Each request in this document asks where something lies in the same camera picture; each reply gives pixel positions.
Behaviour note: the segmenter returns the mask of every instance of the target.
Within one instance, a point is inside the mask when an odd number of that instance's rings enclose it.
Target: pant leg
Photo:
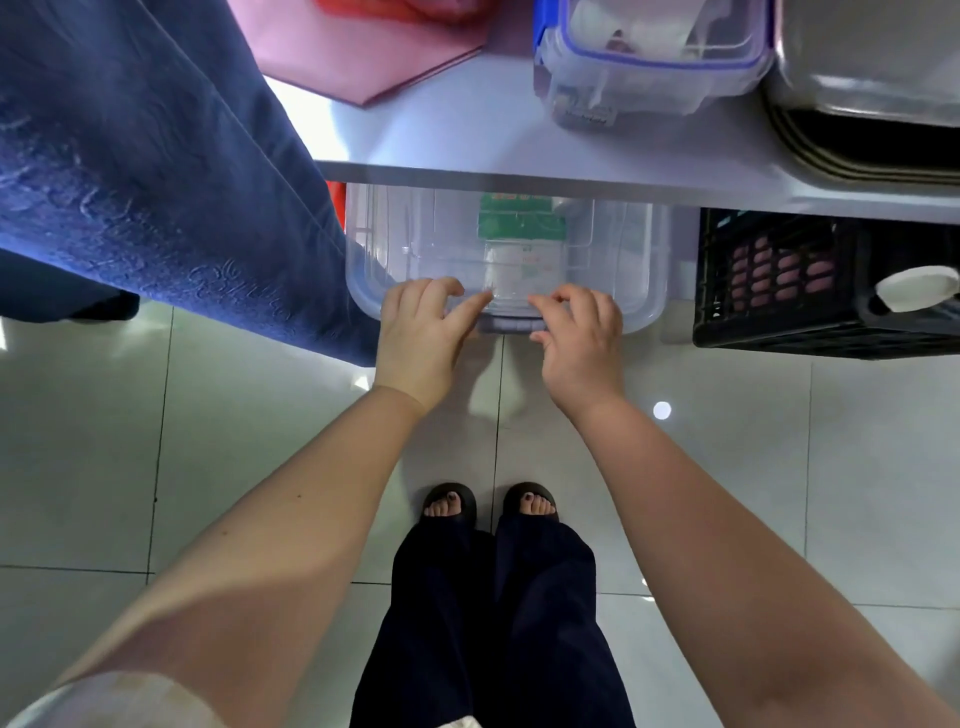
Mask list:
[[[482,723],[491,541],[444,518],[426,519],[407,535],[351,728],[438,728],[464,716]]]
[[[497,725],[627,728],[630,702],[596,623],[593,552],[569,526],[511,514],[496,531]]]

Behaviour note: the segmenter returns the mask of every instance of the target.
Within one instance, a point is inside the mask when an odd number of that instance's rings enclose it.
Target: foot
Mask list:
[[[524,516],[551,516],[557,512],[545,497],[524,493],[520,499],[520,513]]]
[[[423,509],[423,515],[428,517],[457,516],[460,514],[460,496],[452,491],[446,497],[434,500]]]

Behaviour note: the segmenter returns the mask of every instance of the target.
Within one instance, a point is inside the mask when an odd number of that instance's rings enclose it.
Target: plastic food container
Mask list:
[[[454,276],[493,291],[480,328],[544,328],[530,294],[571,281],[613,295],[624,331],[653,323],[666,298],[668,206],[350,184],[347,283],[380,318],[398,282]]]
[[[754,88],[772,62],[767,0],[538,0],[537,63],[565,126],[688,114]]]

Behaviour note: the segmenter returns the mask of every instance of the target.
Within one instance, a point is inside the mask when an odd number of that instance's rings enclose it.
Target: shirt sleeve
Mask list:
[[[7,728],[226,728],[199,697],[146,672],[92,675],[41,697]]]

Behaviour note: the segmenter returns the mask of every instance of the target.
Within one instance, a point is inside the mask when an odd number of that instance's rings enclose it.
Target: tiled floor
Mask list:
[[[168,306],[0,335],[0,719],[41,692],[209,521],[363,392],[372,372]],[[895,363],[626,342],[634,402],[847,595],[960,708],[960,360]],[[598,619],[644,725],[717,718],[649,600],[599,473],[525,340],[465,351],[391,478],[292,726],[346,726],[424,488],[481,523],[541,480],[597,554]]]

